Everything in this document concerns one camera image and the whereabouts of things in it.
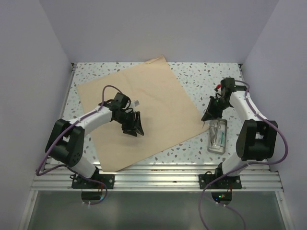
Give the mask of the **clear suture packet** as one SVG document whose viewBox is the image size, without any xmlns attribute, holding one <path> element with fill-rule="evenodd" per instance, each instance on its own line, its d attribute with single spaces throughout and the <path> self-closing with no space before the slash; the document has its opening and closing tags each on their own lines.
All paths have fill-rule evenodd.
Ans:
<svg viewBox="0 0 307 230">
<path fill-rule="evenodd" d="M 210 142 L 213 148 L 219 148 L 221 146 L 219 141 L 219 135 L 220 135 L 219 130 L 216 129 L 210 130 Z"/>
</svg>

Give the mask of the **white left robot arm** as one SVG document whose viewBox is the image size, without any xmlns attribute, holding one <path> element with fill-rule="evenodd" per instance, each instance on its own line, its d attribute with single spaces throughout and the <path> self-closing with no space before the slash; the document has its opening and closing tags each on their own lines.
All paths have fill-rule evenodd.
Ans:
<svg viewBox="0 0 307 230">
<path fill-rule="evenodd" d="M 46 154 L 83 176 L 83 183 L 95 188 L 100 182 L 97 167 L 83 156 L 84 138 L 102 125 L 116 121 L 124 134 L 144 135 L 139 101 L 118 92 L 113 99 L 101 102 L 92 111 L 72 120 L 59 119 L 49 137 Z"/>
</svg>

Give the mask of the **beige cloth drape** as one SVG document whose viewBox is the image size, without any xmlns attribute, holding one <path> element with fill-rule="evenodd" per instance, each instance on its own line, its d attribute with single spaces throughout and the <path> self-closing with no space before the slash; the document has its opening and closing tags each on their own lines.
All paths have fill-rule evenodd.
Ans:
<svg viewBox="0 0 307 230">
<path fill-rule="evenodd" d="M 104 172 L 126 168 L 209 128 L 163 56 L 81 84 L 77 91 L 86 113 L 118 91 L 139 102 L 143 136 L 124 134 L 115 121 L 91 132 Z"/>
</svg>

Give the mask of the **steel hemostat forceps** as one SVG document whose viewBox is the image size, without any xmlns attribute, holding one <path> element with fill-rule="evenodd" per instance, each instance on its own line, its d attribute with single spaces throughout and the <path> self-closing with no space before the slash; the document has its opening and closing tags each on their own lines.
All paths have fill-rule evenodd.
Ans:
<svg viewBox="0 0 307 230">
<path fill-rule="evenodd" d="M 221 128 L 221 125 L 220 125 L 220 121 L 218 120 L 214 126 L 213 126 L 213 142 L 216 143 L 216 139 L 217 139 L 217 135 L 218 135 L 218 130 Z"/>
</svg>

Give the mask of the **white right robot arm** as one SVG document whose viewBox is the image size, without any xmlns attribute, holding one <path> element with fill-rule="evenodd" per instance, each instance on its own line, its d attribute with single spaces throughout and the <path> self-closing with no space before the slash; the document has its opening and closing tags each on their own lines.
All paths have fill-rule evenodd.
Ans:
<svg viewBox="0 0 307 230">
<path fill-rule="evenodd" d="M 273 156 L 277 137 L 275 121 L 269 121 L 252 101 L 249 86 L 234 78 L 225 78 L 210 96 L 202 122 L 222 118 L 223 111 L 234 108 L 243 126 L 236 141 L 236 152 L 215 169 L 214 184 L 225 188 L 250 164 L 262 163 Z"/>
</svg>

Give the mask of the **small steel scissors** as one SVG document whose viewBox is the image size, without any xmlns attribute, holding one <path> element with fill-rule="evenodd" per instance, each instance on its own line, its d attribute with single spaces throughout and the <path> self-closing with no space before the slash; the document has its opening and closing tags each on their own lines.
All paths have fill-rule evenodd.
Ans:
<svg viewBox="0 0 307 230">
<path fill-rule="evenodd" d="M 210 123 L 211 143 L 215 142 L 215 134 L 216 134 L 216 125 L 214 122 L 211 122 Z"/>
</svg>

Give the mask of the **green scalpel blade packet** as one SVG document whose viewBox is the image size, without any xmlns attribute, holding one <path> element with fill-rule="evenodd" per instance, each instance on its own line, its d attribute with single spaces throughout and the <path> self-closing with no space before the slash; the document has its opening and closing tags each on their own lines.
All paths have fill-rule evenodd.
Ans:
<svg viewBox="0 0 307 230">
<path fill-rule="evenodd" d="M 217 144 L 221 147 L 225 147 L 225 132 L 224 131 L 219 131 L 218 132 L 218 138 L 217 138 Z"/>
</svg>

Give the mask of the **metal instrument tray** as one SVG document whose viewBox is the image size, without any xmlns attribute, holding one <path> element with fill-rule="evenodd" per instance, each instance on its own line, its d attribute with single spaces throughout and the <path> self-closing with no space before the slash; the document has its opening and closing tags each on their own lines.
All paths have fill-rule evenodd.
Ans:
<svg viewBox="0 0 307 230">
<path fill-rule="evenodd" d="M 207 150 L 215 154 L 224 154 L 226 148 L 227 120 L 216 119 L 209 122 L 209 140 Z"/>
</svg>

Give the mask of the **white gauze pad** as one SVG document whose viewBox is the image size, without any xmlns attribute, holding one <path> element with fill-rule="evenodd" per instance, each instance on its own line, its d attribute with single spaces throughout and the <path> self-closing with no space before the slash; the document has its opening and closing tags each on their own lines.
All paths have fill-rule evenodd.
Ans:
<svg viewBox="0 0 307 230">
<path fill-rule="evenodd" d="M 218 151 L 222 151 L 222 149 L 224 148 L 224 146 L 221 146 L 221 145 L 218 145 L 218 144 L 212 144 L 210 146 L 211 149 L 214 149 L 214 150 L 218 150 Z"/>
</svg>

